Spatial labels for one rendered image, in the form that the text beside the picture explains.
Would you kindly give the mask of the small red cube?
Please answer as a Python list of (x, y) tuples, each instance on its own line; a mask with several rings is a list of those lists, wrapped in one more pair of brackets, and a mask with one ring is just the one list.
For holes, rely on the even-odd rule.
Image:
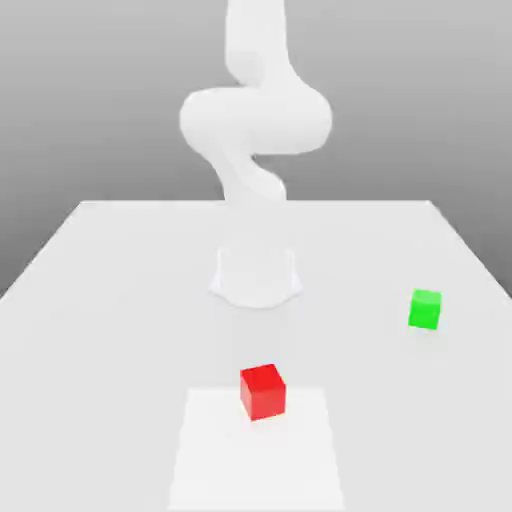
[(281, 415), (286, 408), (286, 384), (273, 363), (240, 371), (240, 398), (251, 421)]

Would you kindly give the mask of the small green cube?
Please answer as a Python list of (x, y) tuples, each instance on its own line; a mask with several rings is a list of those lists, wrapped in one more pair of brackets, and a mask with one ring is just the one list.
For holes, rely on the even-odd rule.
[(408, 325), (416, 328), (436, 330), (442, 305), (442, 294), (438, 291), (415, 289), (412, 294)]

